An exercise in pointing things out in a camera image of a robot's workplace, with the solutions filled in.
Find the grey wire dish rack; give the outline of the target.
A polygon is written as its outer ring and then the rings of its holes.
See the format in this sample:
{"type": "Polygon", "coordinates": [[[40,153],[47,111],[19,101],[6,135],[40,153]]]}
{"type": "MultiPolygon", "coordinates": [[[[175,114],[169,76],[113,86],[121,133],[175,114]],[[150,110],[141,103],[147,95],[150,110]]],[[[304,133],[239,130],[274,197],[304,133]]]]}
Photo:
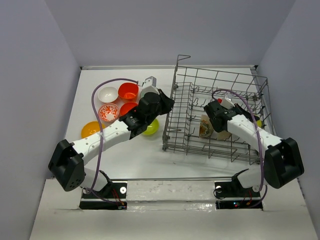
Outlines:
{"type": "Polygon", "coordinates": [[[231,100],[237,113],[274,133],[268,79],[255,66],[248,71],[188,66],[189,58],[176,59],[170,93],[175,104],[166,116],[163,150],[258,164],[258,147],[226,131],[230,111],[223,101],[231,100]]]}

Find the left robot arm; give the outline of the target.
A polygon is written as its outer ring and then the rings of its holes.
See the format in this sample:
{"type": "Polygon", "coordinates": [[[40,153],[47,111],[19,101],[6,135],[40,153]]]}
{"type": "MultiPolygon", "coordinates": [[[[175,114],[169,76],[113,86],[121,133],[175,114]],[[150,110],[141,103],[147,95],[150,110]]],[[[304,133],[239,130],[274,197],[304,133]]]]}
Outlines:
{"type": "Polygon", "coordinates": [[[92,177],[94,193],[101,198],[108,196],[111,185],[104,180],[98,181],[103,174],[89,173],[85,165],[95,157],[100,158],[103,151],[145,132],[158,116],[168,114],[174,103],[161,89],[147,92],[137,106],[101,132],[74,142],[66,139],[58,142],[48,164],[49,171],[66,192],[78,187],[87,188],[85,181],[92,177]]]}

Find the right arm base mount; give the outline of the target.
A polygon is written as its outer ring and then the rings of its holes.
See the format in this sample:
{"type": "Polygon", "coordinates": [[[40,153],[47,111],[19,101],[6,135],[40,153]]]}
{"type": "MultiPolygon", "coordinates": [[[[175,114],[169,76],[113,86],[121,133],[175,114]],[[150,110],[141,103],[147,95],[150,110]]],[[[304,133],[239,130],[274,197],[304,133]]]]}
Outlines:
{"type": "Polygon", "coordinates": [[[260,192],[254,191],[252,186],[243,187],[238,179],[248,171],[247,168],[236,173],[231,177],[231,181],[214,183],[213,195],[216,198],[215,208],[217,210],[263,209],[262,203],[257,204],[261,199],[260,192]]]}

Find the lime green bowl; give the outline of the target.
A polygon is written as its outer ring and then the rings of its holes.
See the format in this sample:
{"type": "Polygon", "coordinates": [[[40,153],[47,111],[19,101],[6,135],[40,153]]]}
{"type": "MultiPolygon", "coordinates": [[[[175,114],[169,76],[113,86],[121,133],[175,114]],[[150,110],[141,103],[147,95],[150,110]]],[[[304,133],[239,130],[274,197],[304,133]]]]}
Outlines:
{"type": "Polygon", "coordinates": [[[159,121],[157,119],[153,120],[150,125],[147,126],[147,129],[142,133],[145,136],[151,136],[155,134],[159,129],[159,121]]]}
{"type": "Polygon", "coordinates": [[[260,119],[256,121],[256,124],[259,128],[262,128],[262,121],[260,119]]]}

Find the beige painted ceramic bowl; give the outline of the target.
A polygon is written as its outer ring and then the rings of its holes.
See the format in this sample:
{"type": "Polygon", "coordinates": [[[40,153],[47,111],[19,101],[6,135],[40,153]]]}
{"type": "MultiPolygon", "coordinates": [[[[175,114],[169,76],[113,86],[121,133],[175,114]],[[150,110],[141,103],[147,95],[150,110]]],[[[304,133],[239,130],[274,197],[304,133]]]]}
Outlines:
{"type": "Polygon", "coordinates": [[[199,137],[210,138],[214,132],[214,128],[210,122],[210,118],[207,115],[202,114],[199,124],[199,137]]]}

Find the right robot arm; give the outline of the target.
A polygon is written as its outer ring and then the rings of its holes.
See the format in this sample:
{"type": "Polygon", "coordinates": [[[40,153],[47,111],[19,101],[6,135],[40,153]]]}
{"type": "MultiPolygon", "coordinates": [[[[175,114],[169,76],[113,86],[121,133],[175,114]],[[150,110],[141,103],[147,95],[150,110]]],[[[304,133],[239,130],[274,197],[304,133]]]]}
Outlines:
{"type": "Polygon", "coordinates": [[[259,167],[236,173],[235,180],[230,183],[235,196],[242,196],[249,188],[262,185],[279,189],[305,172],[298,143],[293,138],[272,135],[258,127],[237,106],[227,109],[214,100],[204,107],[204,111],[216,132],[227,131],[239,137],[262,157],[259,167]]]}

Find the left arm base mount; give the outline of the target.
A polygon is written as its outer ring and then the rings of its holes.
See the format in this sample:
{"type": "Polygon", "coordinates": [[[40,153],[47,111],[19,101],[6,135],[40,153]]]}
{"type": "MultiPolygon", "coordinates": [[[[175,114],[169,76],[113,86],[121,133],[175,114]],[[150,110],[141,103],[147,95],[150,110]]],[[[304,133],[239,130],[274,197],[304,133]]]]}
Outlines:
{"type": "Polygon", "coordinates": [[[79,208],[81,210],[126,210],[127,189],[126,181],[113,181],[102,170],[99,171],[105,178],[107,184],[100,191],[90,194],[82,193],[79,208]]]}

